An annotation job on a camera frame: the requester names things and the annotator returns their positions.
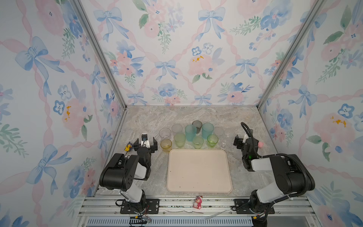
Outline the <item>clear smooth cup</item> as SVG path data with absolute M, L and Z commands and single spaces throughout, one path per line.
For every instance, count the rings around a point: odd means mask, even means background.
M 172 131 L 169 128 L 162 128 L 159 131 L 159 136 L 162 140 L 164 139 L 170 139 L 172 135 Z

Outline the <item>clear textured cup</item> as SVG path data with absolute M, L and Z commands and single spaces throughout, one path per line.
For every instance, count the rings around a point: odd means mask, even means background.
M 183 132 L 183 126 L 181 124 L 174 124 L 172 126 L 173 135 L 176 135 L 176 134 L 182 133 L 182 132 Z

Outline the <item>teal cup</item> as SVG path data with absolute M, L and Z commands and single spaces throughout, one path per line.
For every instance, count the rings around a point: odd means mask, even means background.
M 194 125 L 190 124 L 185 127 L 185 135 L 187 141 L 192 142 L 196 134 L 197 128 Z
M 212 123 L 204 123 L 202 125 L 202 138 L 207 139 L 209 135 L 213 134 L 214 125 Z

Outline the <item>beige plastic tray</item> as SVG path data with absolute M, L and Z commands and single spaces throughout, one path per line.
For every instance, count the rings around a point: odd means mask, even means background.
M 166 188 L 172 193 L 229 194 L 233 185 L 227 153 L 221 149 L 172 149 Z

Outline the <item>pikachu toy figure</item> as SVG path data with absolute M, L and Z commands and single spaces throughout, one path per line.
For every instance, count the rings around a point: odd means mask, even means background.
M 129 152 L 133 149 L 133 143 L 129 142 L 126 146 L 124 151 Z

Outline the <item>clear cup front right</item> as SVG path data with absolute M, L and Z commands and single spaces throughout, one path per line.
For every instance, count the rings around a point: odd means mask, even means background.
M 223 134 L 219 137 L 220 139 L 220 147 L 221 148 L 227 148 L 230 146 L 233 142 L 231 142 L 231 138 L 227 134 Z

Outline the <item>yellow amber cup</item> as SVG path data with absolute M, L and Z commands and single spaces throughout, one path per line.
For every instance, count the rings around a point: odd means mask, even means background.
M 160 143 L 163 152 L 170 152 L 172 149 L 172 141 L 170 139 L 163 139 Z

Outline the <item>clear cup back right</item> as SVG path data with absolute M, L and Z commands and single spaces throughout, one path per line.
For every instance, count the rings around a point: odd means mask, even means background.
M 225 134 L 225 130 L 222 127 L 215 127 L 214 134 L 218 137 L 223 137 Z

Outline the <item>bright green cup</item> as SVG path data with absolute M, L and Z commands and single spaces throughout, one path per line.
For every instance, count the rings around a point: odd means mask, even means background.
M 218 141 L 219 141 L 219 138 L 214 134 L 211 134 L 207 137 L 207 145 L 210 148 L 214 148 L 217 145 Z

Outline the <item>light green textured cup left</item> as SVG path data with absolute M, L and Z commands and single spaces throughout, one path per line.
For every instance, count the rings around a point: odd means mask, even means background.
M 183 148 L 186 142 L 186 136 L 184 133 L 177 133 L 174 136 L 175 144 L 178 148 Z

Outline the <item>light green textured cup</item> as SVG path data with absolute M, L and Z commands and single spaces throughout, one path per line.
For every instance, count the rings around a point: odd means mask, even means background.
M 177 133 L 174 136 L 175 144 L 178 148 L 183 148 L 186 142 L 186 136 L 184 133 Z
M 201 136 L 196 136 L 192 140 L 195 149 L 201 149 L 204 144 L 204 139 Z

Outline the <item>light green textured cup middle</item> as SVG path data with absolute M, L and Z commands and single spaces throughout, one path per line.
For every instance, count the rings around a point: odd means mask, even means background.
M 201 149 L 204 144 L 204 139 L 201 136 L 196 136 L 192 140 L 195 149 Z

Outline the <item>pink bear toy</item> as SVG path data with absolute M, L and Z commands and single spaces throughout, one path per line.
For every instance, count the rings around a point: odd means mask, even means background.
M 202 201 L 203 201 L 203 197 L 202 196 L 197 196 L 194 203 L 193 203 L 193 208 L 200 210 L 201 209 L 201 205 L 202 205 Z

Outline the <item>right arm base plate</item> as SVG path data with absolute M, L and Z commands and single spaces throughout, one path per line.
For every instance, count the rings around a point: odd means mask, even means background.
M 249 199 L 234 199 L 234 206 L 232 210 L 237 214 L 255 214 L 262 215 L 265 214 L 268 208 L 267 203 L 260 202 L 250 202 Z

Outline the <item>right aluminium corner post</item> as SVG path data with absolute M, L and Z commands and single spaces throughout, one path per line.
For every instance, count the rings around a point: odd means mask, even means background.
M 279 78 L 281 77 L 284 70 L 287 68 L 288 64 L 290 63 L 292 57 L 299 49 L 302 40 L 308 34 L 309 29 L 311 28 L 314 21 L 317 19 L 318 15 L 321 12 L 323 5 L 325 4 L 324 0 L 317 0 L 313 2 L 313 6 L 311 7 L 310 11 L 308 12 L 305 22 L 302 23 L 302 26 L 299 28 L 294 41 L 291 43 L 287 52 L 282 59 L 281 65 L 276 70 L 275 75 L 272 77 L 270 83 L 268 84 L 266 90 L 264 91 L 262 98 L 260 99 L 259 103 L 257 104 L 257 108 L 260 111 L 264 105 L 267 103 L 267 99 L 272 92 L 273 88 L 277 84 Z

